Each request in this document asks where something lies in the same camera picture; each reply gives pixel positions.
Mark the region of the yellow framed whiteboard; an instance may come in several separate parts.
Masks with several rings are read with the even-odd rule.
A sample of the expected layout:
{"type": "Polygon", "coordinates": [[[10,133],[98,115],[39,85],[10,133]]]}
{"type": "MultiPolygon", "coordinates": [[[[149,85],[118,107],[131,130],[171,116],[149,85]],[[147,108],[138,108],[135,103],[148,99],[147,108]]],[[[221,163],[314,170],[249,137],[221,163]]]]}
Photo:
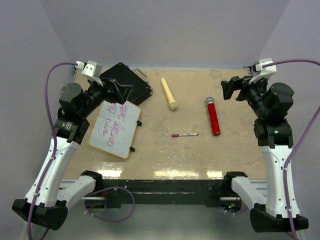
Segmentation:
{"type": "Polygon", "coordinates": [[[124,104],[104,101],[88,135],[88,145],[120,159],[127,159],[140,115],[141,109],[129,101],[124,104]]]}

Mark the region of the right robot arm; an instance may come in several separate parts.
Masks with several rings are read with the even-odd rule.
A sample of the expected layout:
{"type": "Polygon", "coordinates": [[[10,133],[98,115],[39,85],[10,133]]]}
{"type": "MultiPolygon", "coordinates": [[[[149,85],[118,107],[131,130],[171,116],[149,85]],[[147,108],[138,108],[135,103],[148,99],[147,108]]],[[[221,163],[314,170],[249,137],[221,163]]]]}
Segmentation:
{"type": "Polygon", "coordinates": [[[211,188],[216,199],[239,197],[250,210],[251,226],[257,233],[292,233],[306,230],[309,220],[298,208],[291,164],[286,162],[293,153],[293,132],[286,119],[292,107],[293,89],[281,82],[268,87],[263,78],[250,83],[251,77],[232,77],[221,82],[223,98],[229,100],[239,91],[236,100],[247,101],[256,115],[253,131],[262,153],[267,196],[263,196],[244,172],[230,171],[211,188]]]}

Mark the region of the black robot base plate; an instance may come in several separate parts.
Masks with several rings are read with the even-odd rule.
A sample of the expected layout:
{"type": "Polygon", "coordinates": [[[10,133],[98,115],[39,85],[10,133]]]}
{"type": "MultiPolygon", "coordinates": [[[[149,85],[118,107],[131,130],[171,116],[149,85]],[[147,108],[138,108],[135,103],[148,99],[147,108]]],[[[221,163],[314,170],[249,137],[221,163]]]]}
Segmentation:
{"type": "Polygon", "coordinates": [[[88,200],[105,201],[107,208],[120,208],[131,204],[134,197],[137,205],[203,205],[208,208],[239,210],[243,207],[242,199],[221,179],[214,180],[133,180],[104,179],[99,190],[105,192],[89,193],[88,200]]]}

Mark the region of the white marker pen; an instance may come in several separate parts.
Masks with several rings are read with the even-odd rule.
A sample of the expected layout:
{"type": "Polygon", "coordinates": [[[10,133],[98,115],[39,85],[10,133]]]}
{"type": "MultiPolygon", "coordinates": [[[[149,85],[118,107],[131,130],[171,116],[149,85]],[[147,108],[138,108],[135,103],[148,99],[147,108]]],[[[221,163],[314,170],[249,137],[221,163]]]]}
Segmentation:
{"type": "Polygon", "coordinates": [[[194,136],[198,136],[198,133],[183,133],[183,134],[179,134],[178,137],[194,137],[194,136]]]}

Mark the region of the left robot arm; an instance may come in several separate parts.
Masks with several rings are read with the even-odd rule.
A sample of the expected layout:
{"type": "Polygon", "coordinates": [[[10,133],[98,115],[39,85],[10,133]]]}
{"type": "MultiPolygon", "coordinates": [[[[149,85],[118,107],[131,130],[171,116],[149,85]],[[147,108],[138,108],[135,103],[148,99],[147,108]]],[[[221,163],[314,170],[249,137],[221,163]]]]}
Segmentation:
{"type": "Polygon", "coordinates": [[[103,192],[102,175],[90,170],[64,190],[60,184],[90,126],[87,117],[104,101],[123,105],[132,90],[132,85],[119,84],[113,78],[104,79],[102,84],[91,82],[87,90],[75,82],[61,89],[58,119],[47,156],[29,192],[13,202],[15,213],[29,224],[56,231],[78,201],[86,195],[99,196],[103,192]]]}

